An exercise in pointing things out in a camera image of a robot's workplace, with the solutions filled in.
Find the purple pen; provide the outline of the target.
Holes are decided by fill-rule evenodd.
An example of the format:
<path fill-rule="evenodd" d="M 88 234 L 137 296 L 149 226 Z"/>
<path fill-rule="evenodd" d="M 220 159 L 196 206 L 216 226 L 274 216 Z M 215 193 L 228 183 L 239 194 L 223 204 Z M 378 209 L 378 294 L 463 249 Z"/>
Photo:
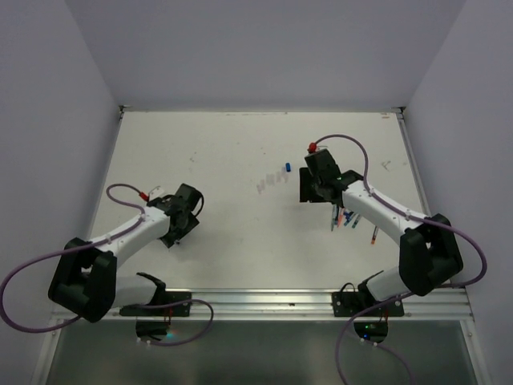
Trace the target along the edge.
<path fill-rule="evenodd" d="M 352 222 L 352 220 L 354 218 L 354 214 L 355 214 L 355 212 L 345 212 L 344 213 L 344 216 L 345 216 L 344 226 L 347 226 Z"/>

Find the light blue capped pen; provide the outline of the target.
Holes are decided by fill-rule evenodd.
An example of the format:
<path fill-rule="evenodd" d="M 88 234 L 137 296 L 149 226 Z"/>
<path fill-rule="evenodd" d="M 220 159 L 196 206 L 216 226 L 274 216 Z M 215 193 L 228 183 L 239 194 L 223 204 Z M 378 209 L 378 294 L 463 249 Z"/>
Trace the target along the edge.
<path fill-rule="evenodd" d="M 358 214 L 358 215 L 355 217 L 355 219 L 354 219 L 354 221 L 353 221 L 353 224 L 352 224 L 352 226 L 351 226 L 351 227 L 352 227 L 352 229 L 355 229 L 355 228 L 357 227 L 357 225 L 358 225 L 359 221 L 361 220 L 361 217 L 362 217 L 362 216 L 361 216 L 360 214 Z"/>

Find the red capped pen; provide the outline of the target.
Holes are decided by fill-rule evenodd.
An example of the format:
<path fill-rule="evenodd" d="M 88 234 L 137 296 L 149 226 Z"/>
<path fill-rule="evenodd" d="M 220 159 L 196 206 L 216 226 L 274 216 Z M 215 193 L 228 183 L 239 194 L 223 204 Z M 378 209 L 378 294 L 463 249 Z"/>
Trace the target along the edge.
<path fill-rule="evenodd" d="M 379 231 L 379 228 L 377 226 L 375 226 L 374 227 L 374 231 L 373 231 L 373 235 L 371 237 L 371 242 L 370 242 L 371 245 L 375 245 L 375 242 L 376 242 L 376 239 L 377 239 L 377 235 L 378 235 L 378 231 Z"/>

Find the dark blue pen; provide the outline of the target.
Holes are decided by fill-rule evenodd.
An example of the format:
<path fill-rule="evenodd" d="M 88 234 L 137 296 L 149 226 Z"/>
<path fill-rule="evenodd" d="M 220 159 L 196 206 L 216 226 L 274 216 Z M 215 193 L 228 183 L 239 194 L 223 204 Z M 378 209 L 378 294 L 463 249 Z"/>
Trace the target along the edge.
<path fill-rule="evenodd" d="M 338 221 L 338 206 L 333 205 L 332 206 L 332 214 L 331 214 L 331 220 L 330 220 L 330 231 L 333 232 L 334 229 L 337 227 L 337 221 Z"/>

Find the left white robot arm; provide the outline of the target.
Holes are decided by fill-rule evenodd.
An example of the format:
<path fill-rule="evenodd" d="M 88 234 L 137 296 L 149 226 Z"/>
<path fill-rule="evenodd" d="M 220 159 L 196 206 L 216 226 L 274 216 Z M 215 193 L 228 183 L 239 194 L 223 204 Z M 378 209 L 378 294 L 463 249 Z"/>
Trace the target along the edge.
<path fill-rule="evenodd" d="M 128 278 L 119 268 L 153 241 L 171 248 L 200 222 L 204 195 L 181 184 L 173 194 L 149 196 L 134 205 L 137 215 L 118 228 L 89 241 L 69 241 L 48 289 L 48 298 L 88 322 L 98 322 L 109 310 L 129 307 L 151 315 L 170 302 L 165 283 L 146 273 Z"/>

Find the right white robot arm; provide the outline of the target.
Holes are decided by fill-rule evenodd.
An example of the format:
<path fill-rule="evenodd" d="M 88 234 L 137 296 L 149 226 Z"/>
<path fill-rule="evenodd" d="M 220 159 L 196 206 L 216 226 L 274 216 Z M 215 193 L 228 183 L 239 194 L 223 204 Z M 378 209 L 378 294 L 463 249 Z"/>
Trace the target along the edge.
<path fill-rule="evenodd" d="M 463 269 L 455 236 L 440 226 L 446 217 L 437 214 L 432 225 L 422 213 L 401 207 L 396 213 L 367 191 L 363 176 L 354 170 L 341 172 L 326 148 L 310 150 L 306 166 L 299 169 L 300 201 L 329 202 L 361 215 L 399 247 L 398 265 L 382 270 L 361 282 L 357 305 L 364 314 L 376 314 L 386 300 L 412 293 L 425 296 Z"/>

